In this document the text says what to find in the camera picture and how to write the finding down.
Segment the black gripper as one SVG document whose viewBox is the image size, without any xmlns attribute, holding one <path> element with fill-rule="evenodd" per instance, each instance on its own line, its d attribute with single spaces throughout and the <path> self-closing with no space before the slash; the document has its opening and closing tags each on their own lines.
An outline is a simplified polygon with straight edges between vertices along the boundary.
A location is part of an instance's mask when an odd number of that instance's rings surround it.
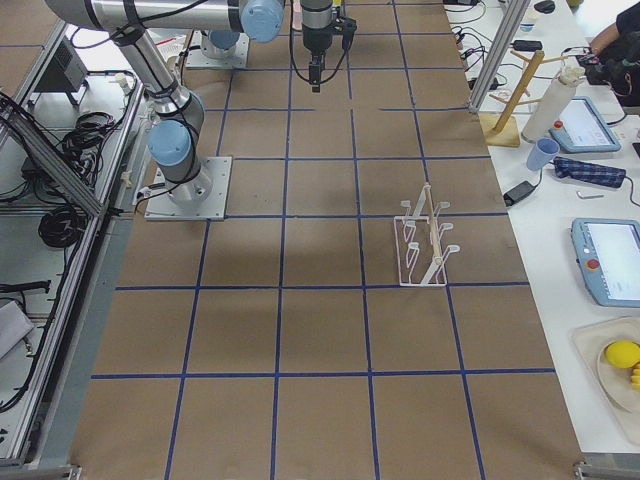
<svg viewBox="0 0 640 480">
<path fill-rule="evenodd" d="M 325 68 L 326 51 L 332 44 L 332 33 L 327 28 L 313 29 L 302 28 L 304 47 L 310 52 L 311 59 L 308 64 L 308 83 L 313 93 L 321 90 L 321 75 Z"/>
</svg>

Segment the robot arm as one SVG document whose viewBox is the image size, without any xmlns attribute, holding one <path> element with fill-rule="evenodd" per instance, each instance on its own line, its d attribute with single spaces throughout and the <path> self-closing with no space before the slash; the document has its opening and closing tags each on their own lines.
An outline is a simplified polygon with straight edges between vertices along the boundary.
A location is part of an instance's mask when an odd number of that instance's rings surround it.
<svg viewBox="0 0 640 480">
<path fill-rule="evenodd" d="M 167 66 L 149 35 L 151 28 L 246 34 L 259 43 L 280 32 L 280 1 L 50 1 L 48 7 L 77 27 L 108 33 L 143 82 L 160 118 L 148 148 L 174 202 L 204 199 L 213 180 L 197 156 L 204 105 Z"/>
<path fill-rule="evenodd" d="M 235 53 L 240 33 L 235 31 L 201 31 L 201 50 L 212 59 L 222 59 Z"/>
</svg>

